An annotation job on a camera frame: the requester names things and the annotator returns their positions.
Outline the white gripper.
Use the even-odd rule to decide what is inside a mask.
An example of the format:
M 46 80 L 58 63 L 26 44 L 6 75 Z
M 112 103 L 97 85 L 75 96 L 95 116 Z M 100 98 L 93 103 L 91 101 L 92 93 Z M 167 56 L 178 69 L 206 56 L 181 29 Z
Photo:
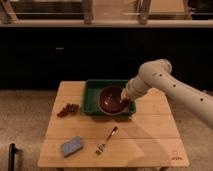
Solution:
M 150 87 L 140 78 L 132 78 L 126 84 L 126 87 L 121 92 L 121 100 L 135 101 L 147 94 Z

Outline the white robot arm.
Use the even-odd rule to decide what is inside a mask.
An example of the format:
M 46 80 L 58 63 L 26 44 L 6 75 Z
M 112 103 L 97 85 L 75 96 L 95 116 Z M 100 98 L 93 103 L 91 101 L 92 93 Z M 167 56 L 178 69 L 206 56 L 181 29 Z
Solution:
M 121 100 L 135 101 L 150 88 L 157 88 L 183 103 L 207 126 L 213 129 L 213 96 L 199 91 L 171 75 L 172 65 L 166 59 L 149 61 L 139 67 L 138 74 L 122 90 Z

